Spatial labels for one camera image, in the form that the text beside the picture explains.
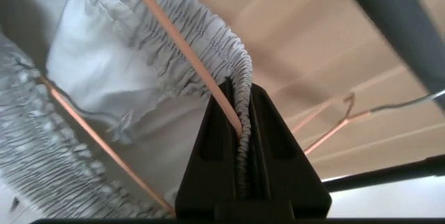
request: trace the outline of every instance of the gray fabric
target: gray fabric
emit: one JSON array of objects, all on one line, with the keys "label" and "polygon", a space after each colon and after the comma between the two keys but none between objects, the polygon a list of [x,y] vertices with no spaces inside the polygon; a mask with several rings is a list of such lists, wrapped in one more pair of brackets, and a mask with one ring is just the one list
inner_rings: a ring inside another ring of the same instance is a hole
[{"label": "gray fabric", "polygon": [[[221,83],[230,76],[233,80],[235,109],[243,124],[238,183],[246,192],[250,57],[221,18],[212,15],[198,0],[157,1],[214,79]],[[82,116],[104,130],[112,129],[101,132],[107,140],[129,144],[111,143],[139,175],[147,176],[144,179],[171,201],[188,161],[209,91],[140,0],[66,0],[64,7],[55,34],[48,37],[52,41],[47,61],[49,78],[66,92]],[[5,49],[5,57],[0,55],[2,61],[23,56],[18,49]],[[8,71],[13,70],[11,67],[19,71],[29,67],[31,71],[27,72],[38,75],[29,59],[20,60],[1,64],[4,68],[0,73],[0,88],[3,84],[7,92],[0,92],[0,98],[12,92],[10,99],[1,104],[0,121],[6,122],[2,125],[5,127],[16,119],[17,125],[12,128],[14,132],[0,129],[0,145],[4,146],[0,150],[0,179],[44,216],[152,216],[157,208],[148,212],[132,200],[136,198],[118,196],[122,189],[111,185],[111,178],[123,181],[134,196],[146,194],[135,190],[137,186],[125,178],[108,156],[95,152],[94,143],[88,142],[87,136],[82,135],[81,143],[76,140],[66,121],[54,113],[42,86],[34,86],[32,79],[26,79],[9,89],[10,81],[21,75],[18,71]],[[23,60],[28,61],[28,66],[23,65]],[[17,104],[23,97],[30,99]],[[31,111],[39,112],[39,116],[33,118],[28,114]],[[34,133],[42,130],[42,126],[49,128]],[[18,141],[28,143],[29,147],[21,147]],[[36,151],[33,158],[39,159],[27,158],[30,147]],[[51,153],[53,150],[59,150],[60,155]],[[13,163],[11,157],[21,162]],[[19,169],[23,164],[28,164],[36,175],[44,176],[27,177],[30,172]],[[53,168],[60,169],[60,173],[53,173]],[[96,170],[101,170],[100,176],[92,174]],[[140,199],[152,204],[146,197]],[[81,209],[77,211],[70,204],[55,206],[54,202],[60,200],[76,201]],[[156,216],[163,214],[156,211]]]}]

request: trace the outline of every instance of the beige surface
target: beige surface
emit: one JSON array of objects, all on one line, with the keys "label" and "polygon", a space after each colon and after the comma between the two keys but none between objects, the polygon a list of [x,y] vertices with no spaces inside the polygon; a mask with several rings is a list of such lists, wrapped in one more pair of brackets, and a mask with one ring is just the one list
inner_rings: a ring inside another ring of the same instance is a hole
[{"label": "beige surface", "polygon": [[[254,82],[292,128],[325,99],[357,92],[357,108],[426,94],[353,0],[200,0],[245,43]],[[445,0],[423,0],[445,29]],[[302,147],[333,126],[345,108],[296,134]],[[392,166],[445,152],[445,118],[433,104],[357,122],[309,155],[323,178]]]}]

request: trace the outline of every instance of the black pole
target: black pole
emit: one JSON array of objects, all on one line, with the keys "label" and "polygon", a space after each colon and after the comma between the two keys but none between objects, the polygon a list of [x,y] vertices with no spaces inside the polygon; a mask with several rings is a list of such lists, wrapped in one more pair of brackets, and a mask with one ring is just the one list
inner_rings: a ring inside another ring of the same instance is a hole
[{"label": "black pole", "polygon": [[407,163],[391,168],[374,170],[358,175],[351,175],[340,179],[324,182],[326,190],[330,193],[337,191],[357,189],[365,186],[374,186],[390,182],[399,182],[406,179],[415,179],[427,176],[445,175],[445,154],[430,157],[423,161]]},{"label": "black pole", "polygon": [[[419,0],[356,0],[424,86],[445,88],[445,46]],[[436,99],[445,109],[445,97]]]}]

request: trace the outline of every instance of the white wall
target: white wall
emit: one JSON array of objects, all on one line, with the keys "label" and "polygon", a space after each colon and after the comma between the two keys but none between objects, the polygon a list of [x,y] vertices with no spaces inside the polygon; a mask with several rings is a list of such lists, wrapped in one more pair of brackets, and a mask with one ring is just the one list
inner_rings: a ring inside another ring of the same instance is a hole
[{"label": "white wall", "polygon": [[328,218],[445,217],[445,177],[332,193]]}]

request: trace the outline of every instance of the gray wire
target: gray wire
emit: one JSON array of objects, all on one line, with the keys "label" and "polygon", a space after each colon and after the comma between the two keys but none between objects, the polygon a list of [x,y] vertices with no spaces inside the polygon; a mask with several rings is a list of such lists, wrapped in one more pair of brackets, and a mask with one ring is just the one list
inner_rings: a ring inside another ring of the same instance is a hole
[{"label": "gray wire", "polygon": [[404,108],[406,106],[413,106],[415,104],[420,104],[420,103],[423,103],[423,102],[429,102],[429,101],[432,101],[432,100],[434,100],[434,99],[436,99],[438,97],[441,97],[442,95],[445,95],[445,89],[443,89],[443,90],[441,90],[439,92],[436,92],[436,93],[432,93],[432,94],[429,94],[429,95],[417,98],[417,99],[413,99],[413,100],[408,101],[408,102],[402,102],[402,103],[399,103],[399,104],[387,104],[387,105],[383,105],[383,106],[378,106],[378,107],[375,107],[375,108],[371,109],[371,113],[377,113],[377,112],[381,112],[381,111],[384,111],[384,110],[390,110],[390,109],[401,109],[401,108]]}]

